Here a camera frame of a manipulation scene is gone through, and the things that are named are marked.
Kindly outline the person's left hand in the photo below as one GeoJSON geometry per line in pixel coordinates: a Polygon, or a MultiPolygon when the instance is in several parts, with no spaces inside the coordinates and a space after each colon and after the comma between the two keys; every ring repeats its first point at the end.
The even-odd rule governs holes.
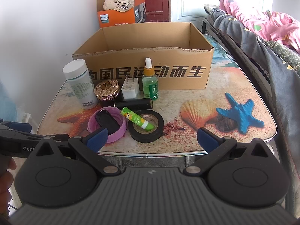
{"type": "Polygon", "coordinates": [[[12,195],[9,192],[9,188],[13,184],[14,178],[9,170],[16,169],[16,163],[13,159],[10,159],[10,163],[8,165],[8,169],[1,175],[1,197],[0,197],[0,212],[4,214],[8,210],[9,202],[12,199],[12,195]]]}

